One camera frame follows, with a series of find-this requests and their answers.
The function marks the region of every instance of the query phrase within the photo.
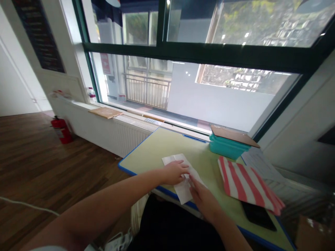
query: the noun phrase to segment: teal container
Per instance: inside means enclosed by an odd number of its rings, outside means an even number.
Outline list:
[[[251,146],[239,143],[237,141],[217,137],[213,133],[209,136],[209,139],[209,148],[211,152],[220,154],[233,160],[237,160],[238,157],[242,155],[242,153],[249,151],[251,148]]]

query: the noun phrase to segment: green window frame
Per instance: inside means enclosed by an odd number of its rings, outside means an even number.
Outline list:
[[[91,43],[81,0],[73,0],[73,6],[91,80],[100,103],[101,94],[97,88],[91,52],[301,74],[290,92],[254,135],[253,139],[256,142],[268,131],[335,48],[335,16],[323,30],[324,35],[310,48],[168,42],[170,9],[166,0],[159,0],[156,46]]]

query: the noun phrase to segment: metal railing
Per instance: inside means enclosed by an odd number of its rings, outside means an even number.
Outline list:
[[[127,100],[164,110],[168,108],[171,81],[133,74],[124,76]]]

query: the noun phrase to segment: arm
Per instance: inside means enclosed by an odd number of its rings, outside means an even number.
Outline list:
[[[194,184],[190,188],[193,200],[206,220],[215,227],[226,250],[252,251],[235,222],[221,209],[213,194],[191,175],[190,178]]]
[[[129,207],[161,184],[175,185],[188,173],[183,161],[148,171],[111,185],[78,202],[38,233],[22,251],[54,245],[84,250]]]

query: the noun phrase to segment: glass pane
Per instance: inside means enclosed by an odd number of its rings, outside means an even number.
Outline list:
[[[108,2],[91,0],[92,16],[86,16],[91,42],[156,45],[158,0],[121,1],[120,6]]]
[[[249,132],[263,113],[272,112],[299,77],[257,69],[92,54],[104,103],[207,133],[211,123]],[[140,66],[140,60],[150,67],[135,67]]]
[[[133,68],[147,68],[146,58],[138,56],[128,56],[128,66]]]
[[[148,44],[148,13],[125,14],[126,44]]]
[[[152,12],[151,13],[150,45],[156,45],[156,42],[157,42],[157,24],[158,24],[158,12]]]
[[[276,95],[291,73],[201,65],[197,83]]]
[[[151,59],[151,69],[172,72],[173,63],[170,60]]]
[[[227,0],[217,5],[214,1],[197,5],[171,0],[172,30],[167,40],[310,47],[322,36],[334,12],[332,0]]]

